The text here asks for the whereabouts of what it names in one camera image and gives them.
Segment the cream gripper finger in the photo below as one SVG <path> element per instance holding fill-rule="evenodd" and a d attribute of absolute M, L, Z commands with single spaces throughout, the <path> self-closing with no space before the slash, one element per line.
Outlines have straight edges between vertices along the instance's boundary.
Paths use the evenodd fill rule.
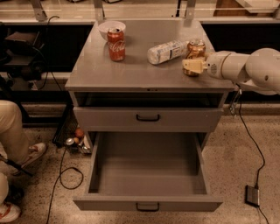
<path fill-rule="evenodd" d="M 203 58 L 197 59 L 183 59 L 182 60 L 183 70 L 186 74 L 202 74 L 207 68 L 207 63 Z"/>

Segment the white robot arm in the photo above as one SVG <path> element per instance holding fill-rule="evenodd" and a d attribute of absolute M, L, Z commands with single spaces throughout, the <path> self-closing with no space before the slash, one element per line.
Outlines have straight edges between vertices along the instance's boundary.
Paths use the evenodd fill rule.
<path fill-rule="evenodd" d="M 280 52 L 261 48 L 251 54 L 220 51 L 205 58 L 184 59 L 183 68 L 195 74 L 232 81 L 242 90 L 280 95 Z"/>

